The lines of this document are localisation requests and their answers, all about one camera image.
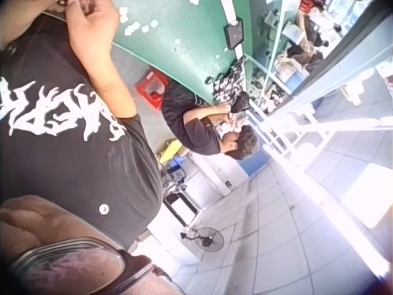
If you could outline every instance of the white graphic print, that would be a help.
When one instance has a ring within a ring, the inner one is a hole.
[[[101,125],[99,122],[100,114],[111,123],[109,129],[113,137],[109,140],[116,141],[125,134],[125,127],[117,122],[107,105],[96,92],[90,93],[90,97],[95,98],[95,100],[93,103],[88,103],[88,96],[80,91],[80,88],[84,86],[83,84],[79,84],[75,89],[67,89],[61,93],[59,93],[58,87],[56,87],[51,89],[47,94],[45,94],[45,88],[42,86],[38,93],[39,99],[37,100],[36,107],[30,112],[18,117],[29,105],[25,92],[35,83],[36,81],[32,81],[23,87],[14,89],[13,92],[17,99],[12,100],[12,91],[9,90],[9,84],[1,77],[0,120],[10,113],[10,136],[15,129],[29,131],[36,135],[46,133],[56,136],[62,131],[76,128],[78,119],[84,119],[86,122],[84,140],[87,141],[88,137],[92,133],[96,133],[98,127]],[[78,104],[74,102],[71,94],[75,95]],[[69,109],[69,112],[54,114],[53,120],[45,121],[47,113],[55,110],[61,103]]]

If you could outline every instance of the electric fan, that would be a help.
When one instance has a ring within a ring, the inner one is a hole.
[[[182,239],[194,241],[198,247],[207,252],[218,252],[224,247],[224,236],[212,227],[201,227],[199,229],[191,229],[193,237],[190,238],[185,232],[181,232]]]

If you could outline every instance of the yellow object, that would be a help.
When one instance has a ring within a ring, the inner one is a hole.
[[[159,162],[163,164],[171,160],[176,155],[176,153],[180,150],[181,147],[182,144],[178,140],[174,140],[171,143],[169,143],[165,151],[162,152]]]

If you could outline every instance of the black t-shirt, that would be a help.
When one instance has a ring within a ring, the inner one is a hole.
[[[0,96],[1,202],[39,195],[128,248],[160,209],[157,161],[140,117],[94,92],[65,23],[39,17],[2,55]]]
[[[219,154],[219,135],[209,119],[193,119],[184,124],[183,115],[200,107],[198,100],[191,91],[176,81],[170,81],[164,93],[163,117],[173,134],[187,149],[202,155]]]

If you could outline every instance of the button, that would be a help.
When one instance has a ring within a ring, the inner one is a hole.
[[[98,209],[102,215],[107,215],[109,212],[109,206],[106,204],[101,204]]]

